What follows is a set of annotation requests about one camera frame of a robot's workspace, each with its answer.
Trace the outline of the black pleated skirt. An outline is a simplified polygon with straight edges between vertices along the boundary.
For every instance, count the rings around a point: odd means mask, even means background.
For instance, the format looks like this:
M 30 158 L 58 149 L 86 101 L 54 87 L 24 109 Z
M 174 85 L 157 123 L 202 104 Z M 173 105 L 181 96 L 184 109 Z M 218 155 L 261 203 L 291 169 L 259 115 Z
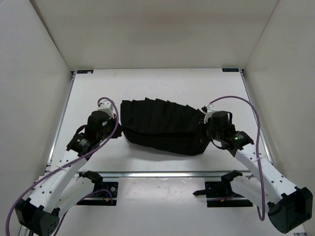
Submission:
M 199 109 L 161 99 L 121 102 L 121 126 L 130 143 L 180 155 L 207 148 L 204 117 Z

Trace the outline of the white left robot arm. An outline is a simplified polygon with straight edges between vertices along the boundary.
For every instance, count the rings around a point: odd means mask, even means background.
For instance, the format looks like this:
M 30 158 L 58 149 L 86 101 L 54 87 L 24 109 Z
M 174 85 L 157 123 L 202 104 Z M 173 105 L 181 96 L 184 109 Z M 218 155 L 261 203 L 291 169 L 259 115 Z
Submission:
M 80 126 L 66 146 L 58 165 L 29 187 L 14 203 L 19 223 L 37 236 L 55 235 L 68 210 L 88 195 L 97 196 L 103 190 L 102 177 L 93 171 L 75 174 L 110 139 L 119 137 L 119 114 L 115 103 L 102 97 L 98 109 Z

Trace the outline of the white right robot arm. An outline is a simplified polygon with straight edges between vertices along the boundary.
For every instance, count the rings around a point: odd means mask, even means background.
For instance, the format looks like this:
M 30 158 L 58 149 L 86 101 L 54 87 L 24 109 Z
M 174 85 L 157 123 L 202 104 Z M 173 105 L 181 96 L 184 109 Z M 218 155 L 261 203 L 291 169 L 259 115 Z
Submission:
M 219 149 L 227 150 L 248 168 L 254 178 L 249 179 L 233 170 L 221 176 L 221 181 L 211 188 L 195 191 L 194 195 L 241 195 L 259 207 L 283 234 L 310 220 L 313 211 L 311 191 L 306 187 L 299 188 L 262 157 L 258 142 L 244 131 L 235 129 L 230 112 L 218 111 L 213 104 L 204 106 L 202 111 L 207 138 L 211 142 L 220 142 Z

